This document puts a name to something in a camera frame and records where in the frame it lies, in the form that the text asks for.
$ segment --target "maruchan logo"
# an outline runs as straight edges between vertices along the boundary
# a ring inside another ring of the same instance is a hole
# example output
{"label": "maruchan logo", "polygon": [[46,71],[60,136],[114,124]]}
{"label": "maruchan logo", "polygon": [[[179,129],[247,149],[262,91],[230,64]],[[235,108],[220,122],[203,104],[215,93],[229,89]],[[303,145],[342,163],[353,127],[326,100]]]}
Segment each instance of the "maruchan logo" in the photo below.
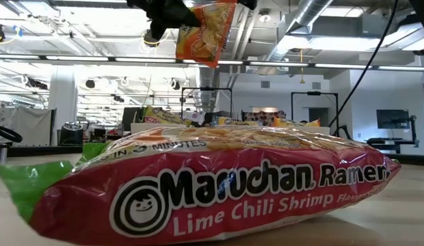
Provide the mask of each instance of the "maruchan logo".
{"label": "maruchan logo", "polygon": [[119,234],[142,238],[158,234],[168,224],[173,210],[207,208],[245,195],[260,197],[311,191],[315,187],[377,182],[390,176],[385,165],[336,168],[320,165],[319,180],[309,164],[272,165],[269,159],[252,169],[221,169],[218,173],[195,173],[182,168],[177,173],[163,169],[157,177],[142,176],[122,185],[110,208],[110,223]]}

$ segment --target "maruchan ramen package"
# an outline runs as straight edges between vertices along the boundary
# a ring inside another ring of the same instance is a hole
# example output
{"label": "maruchan ramen package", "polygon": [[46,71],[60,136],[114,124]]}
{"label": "maruchan ramen package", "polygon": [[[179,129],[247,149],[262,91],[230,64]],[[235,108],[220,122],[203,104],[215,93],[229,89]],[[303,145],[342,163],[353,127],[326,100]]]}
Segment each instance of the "maruchan ramen package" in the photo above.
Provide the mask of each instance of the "maruchan ramen package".
{"label": "maruchan ramen package", "polygon": [[259,122],[240,122],[238,120],[227,118],[227,117],[218,117],[215,116],[213,119],[214,125],[224,126],[224,125],[234,125],[234,126],[261,126]]}
{"label": "maruchan ramen package", "polygon": [[193,59],[215,68],[232,25],[236,0],[218,0],[217,3],[191,8],[201,21],[201,27],[183,25],[178,31],[177,59]]}
{"label": "maruchan ramen package", "polygon": [[67,162],[0,166],[23,219],[78,245],[167,245],[278,228],[379,193],[400,164],[289,128],[154,128]]}
{"label": "maruchan ramen package", "polygon": [[292,120],[286,120],[286,119],[280,119],[280,118],[274,119],[273,127],[292,127],[292,126],[320,127],[320,120],[315,120],[309,123],[299,123],[299,122],[294,122]]}
{"label": "maruchan ramen package", "polygon": [[185,124],[190,126],[192,120],[186,120],[170,112],[148,106],[144,113],[144,123],[153,124]]}

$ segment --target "doorway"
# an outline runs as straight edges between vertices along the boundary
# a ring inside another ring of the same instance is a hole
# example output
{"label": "doorway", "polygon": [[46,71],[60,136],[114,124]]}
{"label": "doorway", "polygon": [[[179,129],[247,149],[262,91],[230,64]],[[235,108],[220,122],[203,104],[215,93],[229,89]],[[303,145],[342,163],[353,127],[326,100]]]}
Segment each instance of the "doorway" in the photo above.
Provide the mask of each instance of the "doorway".
{"label": "doorway", "polygon": [[310,108],[309,122],[320,119],[320,126],[329,127],[329,109],[328,108]]}

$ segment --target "pillar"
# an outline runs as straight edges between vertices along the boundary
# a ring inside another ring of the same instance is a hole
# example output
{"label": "pillar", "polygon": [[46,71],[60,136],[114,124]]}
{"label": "pillar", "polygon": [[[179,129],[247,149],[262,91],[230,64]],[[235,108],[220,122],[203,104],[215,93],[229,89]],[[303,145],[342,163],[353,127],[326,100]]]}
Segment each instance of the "pillar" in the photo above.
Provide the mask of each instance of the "pillar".
{"label": "pillar", "polygon": [[74,66],[55,66],[49,88],[49,109],[56,109],[51,145],[57,145],[57,130],[77,119],[78,83]]}

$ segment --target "table surface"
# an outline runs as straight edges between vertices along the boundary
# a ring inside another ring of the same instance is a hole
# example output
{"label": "table surface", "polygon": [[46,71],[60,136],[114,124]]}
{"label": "table surface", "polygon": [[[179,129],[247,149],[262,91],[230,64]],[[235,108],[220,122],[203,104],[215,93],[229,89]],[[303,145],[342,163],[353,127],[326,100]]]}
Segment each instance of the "table surface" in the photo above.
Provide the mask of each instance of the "table surface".
{"label": "table surface", "polygon": [[[77,161],[79,154],[9,158],[8,165],[57,160]],[[381,192],[369,199],[296,225],[210,245],[424,245],[424,167],[403,165]],[[0,181],[0,246],[66,246],[42,238],[17,215]]]}

